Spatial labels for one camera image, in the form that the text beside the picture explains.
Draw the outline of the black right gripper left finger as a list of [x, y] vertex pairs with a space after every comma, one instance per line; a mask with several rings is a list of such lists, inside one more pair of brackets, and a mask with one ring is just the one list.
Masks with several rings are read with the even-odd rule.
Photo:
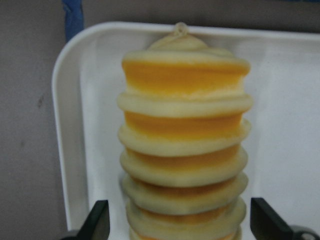
[[110, 236], [110, 211], [108, 200], [95, 202], [83, 225], [61, 240], [108, 240]]

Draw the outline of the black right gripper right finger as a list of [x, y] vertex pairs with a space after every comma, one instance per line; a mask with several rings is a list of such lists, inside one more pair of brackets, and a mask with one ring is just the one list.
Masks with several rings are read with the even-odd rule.
[[250, 230], [256, 240], [318, 240], [314, 230], [288, 225], [262, 197], [250, 200]]

